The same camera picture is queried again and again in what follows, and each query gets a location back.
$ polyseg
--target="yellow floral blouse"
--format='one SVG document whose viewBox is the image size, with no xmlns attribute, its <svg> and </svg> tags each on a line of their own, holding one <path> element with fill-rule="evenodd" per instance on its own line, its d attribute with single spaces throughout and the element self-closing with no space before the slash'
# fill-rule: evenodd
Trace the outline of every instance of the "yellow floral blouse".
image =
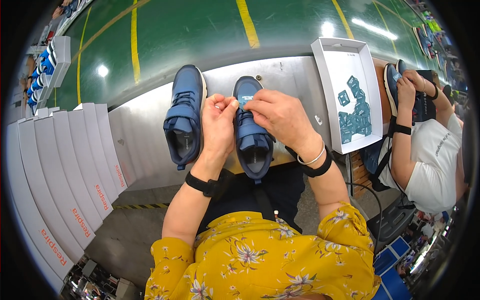
<svg viewBox="0 0 480 300">
<path fill-rule="evenodd" d="M 285 299 L 325 294 L 371 299 L 373 242 L 365 219 L 347 203 L 324 218 L 317 235 L 301 235 L 282 219 L 236 212 L 213 220 L 195 250 L 177 238 L 153 243 L 155 268 L 145 300 Z"/>
</svg>

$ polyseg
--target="woman's right hand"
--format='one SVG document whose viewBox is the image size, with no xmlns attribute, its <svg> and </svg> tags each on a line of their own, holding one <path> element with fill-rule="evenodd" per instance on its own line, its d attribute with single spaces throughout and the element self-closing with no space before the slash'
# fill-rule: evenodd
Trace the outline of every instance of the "woman's right hand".
<svg viewBox="0 0 480 300">
<path fill-rule="evenodd" d="M 315 148 L 315 158 L 318 148 L 322 146 L 320 135 L 313 129 L 303 106 L 297 98 L 285 95 L 279 91 L 262 89 L 253 100 L 247 102 L 245 110 L 253 113 L 255 123 L 267 129 L 284 145 L 293 149 L 302 158 L 307 159 L 307 149 Z"/>
<path fill-rule="evenodd" d="M 417 71 L 405 70 L 402 76 L 408 78 L 417 91 L 422 92 L 425 90 L 425 81 Z"/>
</svg>

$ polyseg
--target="black cable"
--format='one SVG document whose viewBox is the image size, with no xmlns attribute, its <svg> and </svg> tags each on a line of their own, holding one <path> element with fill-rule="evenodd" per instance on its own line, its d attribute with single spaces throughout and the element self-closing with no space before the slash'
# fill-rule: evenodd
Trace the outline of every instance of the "black cable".
<svg viewBox="0 0 480 300">
<path fill-rule="evenodd" d="M 375 237 L 375 239 L 376 239 L 375 247 L 373 248 L 373 256 L 375 257 L 375 252 L 377 252 L 377 246 L 378 246 L 378 242 L 379 242 L 379 238 L 380 238 L 380 231 L 382 230 L 382 219 L 383 219 L 383 211 L 384 211 L 382 209 L 382 203 L 380 202 L 380 199 L 378 199 L 377 194 L 371 188 L 369 188 L 368 186 L 363 185 L 363 184 L 359 184 L 359 183 L 352 183 L 352 182 L 345 182 L 345 184 L 357 185 L 357 186 L 364 187 L 365 189 L 369 190 L 375 196 L 375 199 L 377 199 L 378 206 L 380 207 L 380 222 L 378 223 L 378 234 Z"/>
</svg>

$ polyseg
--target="black pants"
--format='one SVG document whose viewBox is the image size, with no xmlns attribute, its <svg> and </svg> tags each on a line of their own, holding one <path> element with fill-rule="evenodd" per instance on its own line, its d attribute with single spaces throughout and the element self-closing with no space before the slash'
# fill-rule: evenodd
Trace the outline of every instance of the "black pants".
<svg viewBox="0 0 480 300">
<path fill-rule="evenodd" d="M 293 221 L 298 212 L 300 195 L 305 190 L 300 165 L 291 162 L 271 167 L 262 178 L 260 186 L 267 194 L 272 208 L 278 210 L 278 217 L 301 233 Z M 261 212 L 253 195 L 255 187 L 253 180 L 245 173 L 235 175 L 225 193 L 217 201 L 210 202 L 197 234 L 207 230 L 208 223 L 220 216 L 240 211 Z"/>
</svg>

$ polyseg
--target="metal table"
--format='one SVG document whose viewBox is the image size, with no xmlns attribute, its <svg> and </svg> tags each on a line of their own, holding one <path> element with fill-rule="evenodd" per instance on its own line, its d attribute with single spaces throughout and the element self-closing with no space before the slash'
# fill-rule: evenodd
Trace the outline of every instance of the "metal table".
<svg viewBox="0 0 480 300">
<path fill-rule="evenodd" d="M 230 96 L 239 77 L 260 75 L 264 88 L 300 99 L 313 128 L 331 148 L 327 105 L 313 56 L 256 60 L 203 74 L 208 96 L 215 93 Z M 129 191 L 181 184 L 192 167 L 190 164 L 185 170 L 177 171 L 163 132 L 172 84 L 153 89 L 108 113 L 115 150 Z M 273 157 L 271 166 L 294 160 L 279 141 L 275 143 Z M 228 157 L 225 168 L 235 174 L 243 172 L 235 150 Z"/>
</svg>

